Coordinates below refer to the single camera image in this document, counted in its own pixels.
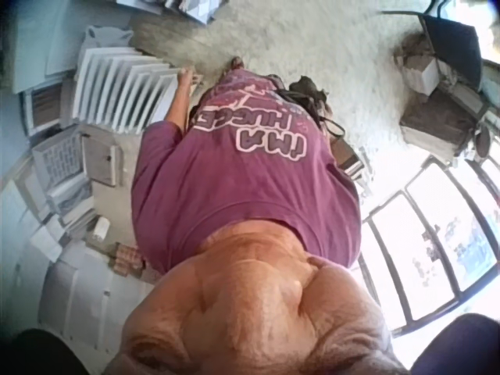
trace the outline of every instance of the window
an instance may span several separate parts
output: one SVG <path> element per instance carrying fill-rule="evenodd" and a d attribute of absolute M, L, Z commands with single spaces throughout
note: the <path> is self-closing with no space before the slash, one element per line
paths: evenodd
<path fill-rule="evenodd" d="M 493 184 L 500 189 L 500 170 L 497 166 L 490 160 L 486 160 L 482 165 L 483 171 L 491 178 Z"/>
<path fill-rule="evenodd" d="M 398 292 L 384 260 L 380 246 L 368 224 L 362 226 L 361 253 L 370 272 L 377 299 L 384 312 L 389 329 L 395 330 L 406 323 L 405 314 L 399 303 Z"/>
<path fill-rule="evenodd" d="M 414 320 L 453 298 L 438 252 L 403 195 L 374 215 L 373 222 L 394 261 Z"/>
<path fill-rule="evenodd" d="M 483 276 L 495 263 L 495 254 L 480 224 L 455 185 L 436 164 L 431 164 L 408 192 L 434 228 L 461 291 Z"/>
<path fill-rule="evenodd" d="M 500 243 L 500 207 L 495 198 L 488 194 L 486 186 L 465 160 L 460 160 L 456 168 L 450 168 L 450 172 L 477 204 L 497 242 Z"/>
<path fill-rule="evenodd" d="M 498 276 L 500 145 L 478 164 L 421 172 L 362 226 L 355 275 L 401 336 L 457 310 Z"/>

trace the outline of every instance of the glass pane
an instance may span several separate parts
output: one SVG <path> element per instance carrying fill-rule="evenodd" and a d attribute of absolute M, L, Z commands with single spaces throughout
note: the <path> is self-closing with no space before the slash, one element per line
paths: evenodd
<path fill-rule="evenodd" d="M 484 186 L 472 167 L 465 160 L 460 160 L 459 165 L 456 168 L 450 168 L 450 171 L 476 202 L 479 210 L 495 234 L 497 241 L 500 243 L 500 207 L 498 207 L 493 195 L 490 194 L 486 186 Z"/>
<path fill-rule="evenodd" d="M 483 163 L 483 171 L 491 178 L 493 184 L 496 185 L 498 189 L 500 189 L 500 170 L 496 167 L 495 164 L 491 160 L 486 160 Z"/>
<path fill-rule="evenodd" d="M 415 320 L 453 299 L 434 244 L 412 206 L 399 195 L 373 216 L 391 255 Z"/>
<path fill-rule="evenodd" d="M 500 165 L 500 145 L 497 142 L 491 143 L 490 157 Z"/>
<path fill-rule="evenodd" d="M 351 275 L 356 279 L 359 285 L 361 285 L 368 291 L 365 283 L 365 278 L 363 277 L 363 272 L 361 271 L 361 267 L 359 267 L 359 261 L 357 260 L 351 267 Z"/>
<path fill-rule="evenodd" d="M 450 259 L 465 291 L 496 263 L 483 230 L 465 199 L 445 173 L 431 164 L 409 187 Z"/>
<path fill-rule="evenodd" d="M 361 253 L 377 291 L 380 307 L 384 313 L 387 326 L 390 330 L 403 327 L 406 324 L 406 320 L 399 301 L 398 292 L 392 282 L 388 265 L 382 255 L 377 239 L 368 224 L 362 226 Z"/>

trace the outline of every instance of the black object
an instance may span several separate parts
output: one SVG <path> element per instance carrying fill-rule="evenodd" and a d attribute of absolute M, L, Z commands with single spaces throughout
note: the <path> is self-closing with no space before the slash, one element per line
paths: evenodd
<path fill-rule="evenodd" d="M 84 365 L 66 344 L 44 330 L 25 330 L 2 351 L 2 354 L 5 354 L 3 362 L 4 368 L 8 369 L 8 375 L 88 375 Z"/>
<path fill-rule="evenodd" d="M 423 351 L 412 375 L 499 375 L 500 324 L 466 314 L 447 326 Z"/>
<path fill-rule="evenodd" d="M 472 88 L 479 91 L 483 73 L 479 38 L 474 27 L 441 18 L 441 9 L 449 1 L 444 0 L 437 6 L 437 17 L 430 13 L 438 0 L 433 0 L 425 13 L 397 10 L 381 13 L 418 16 L 436 57 L 450 65 Z"/>

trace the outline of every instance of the box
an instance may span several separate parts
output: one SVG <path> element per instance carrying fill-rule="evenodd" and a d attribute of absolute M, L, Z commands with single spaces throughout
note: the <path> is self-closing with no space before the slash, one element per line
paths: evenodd
<path fill-rule="evenodd" d="M 408 57 L 402 73 L 412 90 L 426 96 L 432 94 L 439 85 L 438 61 L 432 56 Z"/>

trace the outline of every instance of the window frame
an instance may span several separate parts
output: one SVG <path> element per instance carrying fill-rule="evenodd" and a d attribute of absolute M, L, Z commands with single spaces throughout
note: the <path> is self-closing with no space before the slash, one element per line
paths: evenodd
<path fill-rule="evenodd" d="M 489 158 L 494 165 L 500 169 L 499 165 L 492 159 Z M 500 205 L 500 194 L 499 194 L 499 187 L 496 187 L 493 184 L 493 181 L 488 177 L 488 175 L 482 170 L 481 164 L 482 163 L 477 163 L 477 162 L 471 162 L 467 161 L 469 165 L 472 167 L 473 171 L 476 173 L 478 176 L 480 182 L 482 182 L 490 194 L 493 195 L 493 198 L 495 201 Z M 495 254 L 495 258 L 497 259 L 497 263 L 493 265 L 492 268 L 490 268 L 478 281 L 476 281 L 474 284 L 469 286 L 465 291 L 461 291 L 459 288 L 459 283 L 457 281 L 456 275 L 453 272 L 452 264 L 450 263 L 450 260 L 448 256 L 446 255 L 445 249 L 443 247 L 443 244 L 439 240 L 438 234 L 434 230 L 434 228 L 429 224 L 427 218 L 425 215 L 422 213 L 422 210 L 420 207 L 416 204 L 415 200 L 411 196 L 411 194 L 408 192 L 408 187 L 409 185 L 415 181 L 419 176 L 422 175 L 423 172 L 427 170 L 427 168 L 431 165 L 437 165 L 446 175 L 446 177 L 453 183 L 453 185 L 456 187 L 458 192 L 461 194 L 461 196 L 464 198 L 466 204 L 469 206 L 470 210 L 472 211 L 474 217 L 480 224 L 480 227 L 482 231 L 485 234 L 485 237 L 487 238 L 488 243 L 490 244 L 493 253 Z M 409 204 L 412 206 L 413 211 L 416 213 L 418 218 L 420 219 L 420 222 L 423 224 L 425 227 L 426 232 L 430 236 L 430 240 L 433 242 L 434 247 L 437 249 L 437 252 L 439 254 L 440 260 L 443 263 L 443 268 L 445 269 L 446 276 L 450 282 L 450 285 L 452 287 L 452 291 L 454 294 L 454 298 L 446 302 L 444 305 L 442 305 L 440 308 L 437 310 L 419 318 L 418 320 L 414 320 L 412 318 L 412 312 L 410 309 L 409 305 L 409 300 L 408 297 L 405 293 L 405 289 L 403 287 L 401 278 L 399 276 L 398 270 L 392 260 L 391 255 L 388 252 L 388 249 L 377 229 L 377 226 L 373 222 L 373 216 L 377 214 L 379 211 L 383 210 L 388 204 L 390 204 L 394 199 L 396 199 L 398 196 L 403 196 Z M 486 220 L 486 217 L 484 217 L 483 213 L 479 209 L 478 205 L 476 202 L 470 197 L 469 193 L 466 191 L 466 189 L 455 179 L 455 177 L 452 175 L 451 171 L 449 170 L 449 167 L 440 162 L 439 160 L 435 159 L 433 156 L 429 157 L 422 165 L 421 170 L 418 172 L 417 175 L 415 175 L 405 186 L 403 189 L 396 191 L 384 204 L 376 207 L 370 214 L 368 215 L 367 218 L 364 219 L 363 224 L 367 223 L 370 227 L 370 229 L 373 232 L 373 235 L 375 236 L 377 243 L 380 247 L 380 250 L 382 251 L 382 255 L 384 256 L 384 260 L 387 264 L 387 267 L 389 269 L 389 273 L 391 274 L 391 278 L 394 282 L 396 291 L 398 293 L 399 301 L 401 303 L 403 313 L 405 316 L 405 321 L 406 325 L 403 327 L 400 327 L 396 330 L 393 330 L 393 336 L 400 337 L 405 334 L 409 334 L 411 332 L 414 332 L 416 330 L 419 330 L 420 328 L 426 326 L 427 324 L 441 318 L 442 316 L 446 315 L 447 313 L 450 313 L 454 309 L 457 309 L 467 301 L 469 301 L 475 294 L 477 294 L 479 291 L 481 291 L 484 287 L 486 287 L 491 281 L 493 281 L 499 274 L 500 274 L 500 248 L 499 248 L 499 243 L 497 242 L 497 239 L 495 237 L 495 234 L 493 230 L 490 228 L 488 221 Z M 359 265 L 360 269 L 362 271 L 363 279 L 366 283 L 366 286 L 368 288 L 369 293 L 372 295 L 372 297 L 377 301 L 377 303 L 380 304 L 377 296 L 377 291 L 375 290 L 374 284 L 373 284 L 373 279 L 370 275 L 370 270 L 368 270 L 363 254 L 360 255 L 359 257 Z"/>

